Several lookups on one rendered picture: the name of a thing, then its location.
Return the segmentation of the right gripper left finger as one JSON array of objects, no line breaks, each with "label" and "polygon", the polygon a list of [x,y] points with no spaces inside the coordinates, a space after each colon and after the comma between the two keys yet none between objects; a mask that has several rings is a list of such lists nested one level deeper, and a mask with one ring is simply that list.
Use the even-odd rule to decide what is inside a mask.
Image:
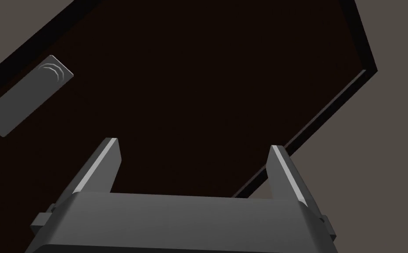
[{"label": "right gripper left finger", "polygon": [[62,192],[54,208],[76,192],[110,192],[121,161],[118,139],[104,139]]}]

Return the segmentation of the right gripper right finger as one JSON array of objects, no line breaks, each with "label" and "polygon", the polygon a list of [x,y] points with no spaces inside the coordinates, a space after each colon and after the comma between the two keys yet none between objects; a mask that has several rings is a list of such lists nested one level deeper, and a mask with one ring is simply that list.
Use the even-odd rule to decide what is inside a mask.
[{"label": "right gripper right finger", "polygon": [[273,199],[300,201],[321,219],[315,199],[283,146],[271,146],[266,172]]}]

